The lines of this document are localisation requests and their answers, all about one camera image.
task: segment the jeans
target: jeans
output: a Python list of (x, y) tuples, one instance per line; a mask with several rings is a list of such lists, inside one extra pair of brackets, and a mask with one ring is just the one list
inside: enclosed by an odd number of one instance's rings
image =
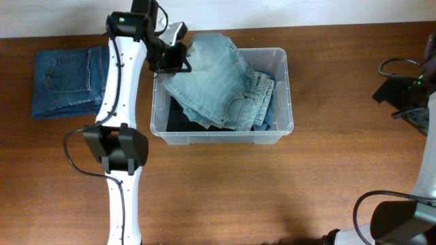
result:
[(171, 97), (170, 114), (168, 115), (168, 123), (166, 125), (167, 132), (215, 132), (215, 131), (233, 131), (231, 129), (220, 129), (215, 126), (210, 126), (205, 129), (202, 125), (191, 122), (183, 113), (183, 108), (177, 103), (177, 100)]
[(98, 113), (108, 68), (107, 46), (38, 52), (32, 117), (45, 119)]
[[(262, 73), (268, 75), (270, 77), (270, 79), (272, 81), (274, 81), (274, 89), (277, 88), (277, 83), (276, 83), (275, 76), (274, 76), (273, 72), (271, 72), (271, 71), (258, 71), (258, 72), (262, 72)], [(268, 109), (266, 111), (264, 122), (262, 123), (262, 126), (254, 125), (253, 126), (254, 131), (268, 131), (271, 129), (271, 127), (273, 127), (273, 125), (274, 125), (274, 108), (275, 108), (275, 100), (274, 100), (274, 97), (272, 96), (271, 100), (270, 100), (270, 104), (268, 105)]]
[(191, 121), (235, 131), (263, 125), (274, 82), (253, 71), (230, 38), (196, 35), (187, 60), (192, 72), (170, 76), (163, 85)]

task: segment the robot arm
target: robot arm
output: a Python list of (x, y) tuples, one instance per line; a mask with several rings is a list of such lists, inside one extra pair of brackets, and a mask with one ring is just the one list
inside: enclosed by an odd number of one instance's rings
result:
[(177, 42), (185, 36), (187, 27), (179, 22), (166, 27), (162, 33), (155, 33), (158, 8), (161, 7), (156, 0), (134, 0), (131, 12), (114, 12), (106, 22), (112, 34), (106, 91), (96, 118), (98, 126), (87, 127), (84, 139), (106, 176), (121, 183), (122, 191), (116, 182), (107, 179), (109, 245), (142, 243), (138, 225), (138, 183), (148, 157), (148, 140), (136, 130), (135, 117), (142, 65), (147, 60), (150, 70), (158, 73), (191, 71), (186, 60), (187, 48)]

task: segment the wooden table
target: wooden table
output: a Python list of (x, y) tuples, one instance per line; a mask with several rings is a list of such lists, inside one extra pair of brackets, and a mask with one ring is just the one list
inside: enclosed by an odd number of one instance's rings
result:
[[(352, 228), (357, 198), (371, 190), (410, 192), (426, 138), (371, 95), (378, 65), (394, 56), (421, 61), (436, 22), (222, 31), (239, 48), (287, 52), (295, 130), (274, 145), (168, 146), (151, 134), (152, 73), (144, 66), (138, 129), (150, 141), (139, 189), (145, 244), (261, 244), (320, 238)], [(186, 43), (197, 32), (187, 35)], [(105, 244), (106, 182), (73, 171), (66, 132), (94, 116), (33, 120), (38, 50), (107, 44), (100, 36), (0, 39), (0, 244)], [(391, 71), (417, 74), (415, 67)], [(81, 137), (79, 166), (102, 172)], [(368, 222), (371, 198), (359, 213)]]

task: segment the dark blue jeans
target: dark blue jeans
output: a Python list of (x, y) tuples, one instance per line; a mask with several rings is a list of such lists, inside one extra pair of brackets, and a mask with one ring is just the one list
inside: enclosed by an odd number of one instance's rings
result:
[(98, 113), (106, 88), (109, 47), (38, 52), (32, 117), (62, 118)]

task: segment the plastic storage box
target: plastic storage box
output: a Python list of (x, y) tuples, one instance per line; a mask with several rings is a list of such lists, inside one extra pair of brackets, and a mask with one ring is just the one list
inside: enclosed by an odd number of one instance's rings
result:
[(268, 70), (275, 74), (277, 89), (275, 98), (274, 126), (270, 131), (235, 132), (166, 132), (170, 113), (170, 94), (166, 91), (161, 74), (154, 80), (153, 105), (151, 111), (151, 132), (169, 145), (190, 143), (255, 143), (274, 144), (294, 129), (292, 118), (289, 76), (287, 74), (286, 52), (281, 48), (240, 49), (241, 54), (253, 70)]

